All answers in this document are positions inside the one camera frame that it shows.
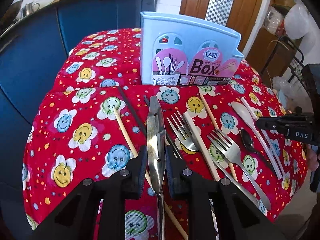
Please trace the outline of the person's right hand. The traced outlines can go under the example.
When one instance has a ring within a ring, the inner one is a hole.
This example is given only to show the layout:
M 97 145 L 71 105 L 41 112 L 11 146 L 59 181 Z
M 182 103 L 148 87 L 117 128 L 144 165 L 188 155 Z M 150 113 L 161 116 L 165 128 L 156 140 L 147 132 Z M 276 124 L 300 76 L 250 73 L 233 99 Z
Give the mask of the person's right hand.
M 319 167 L 318 155 L 312 149 L 311 145 L 306 146 L 306 163 L 310 171 L 316 171 L 317 168 Z

